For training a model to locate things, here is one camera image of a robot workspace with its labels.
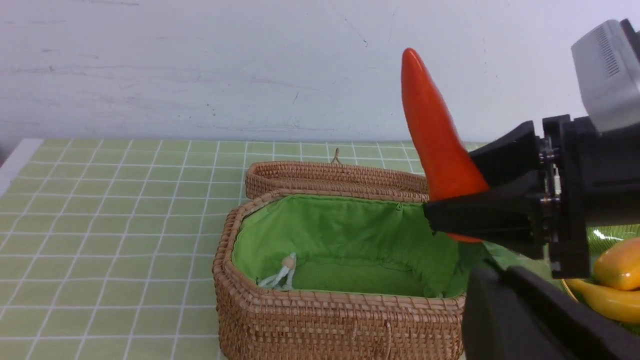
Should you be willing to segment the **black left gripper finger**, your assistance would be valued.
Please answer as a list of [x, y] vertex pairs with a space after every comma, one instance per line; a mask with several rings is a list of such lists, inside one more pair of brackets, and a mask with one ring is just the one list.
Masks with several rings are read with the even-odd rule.
[[637, 360], [640, 341], [521, 266], [471, 271], [462, 315], [468, 360]]

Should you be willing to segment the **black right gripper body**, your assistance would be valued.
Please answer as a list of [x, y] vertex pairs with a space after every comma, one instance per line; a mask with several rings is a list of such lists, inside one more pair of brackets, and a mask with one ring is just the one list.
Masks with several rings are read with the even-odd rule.
[[548, 246], [551, 276], [585, 278], [588, 228], [639, 223], [639, 125], [600, 132], [585, 116], [544, 118], [542, 157], [557, 169], [559, 194]]

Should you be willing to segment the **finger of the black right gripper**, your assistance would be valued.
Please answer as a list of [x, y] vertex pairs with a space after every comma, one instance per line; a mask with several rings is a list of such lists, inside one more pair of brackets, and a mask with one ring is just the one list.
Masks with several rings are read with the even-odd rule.
[[484, 240], [540, 260], [542, 194], [538, 175], [523, 175], [482, 193], [430, 201], [423, 213], [433, 231]]
[[532, 121], [469, 153], [490, 188], [514, 182], [540, 167], [540, 138]]

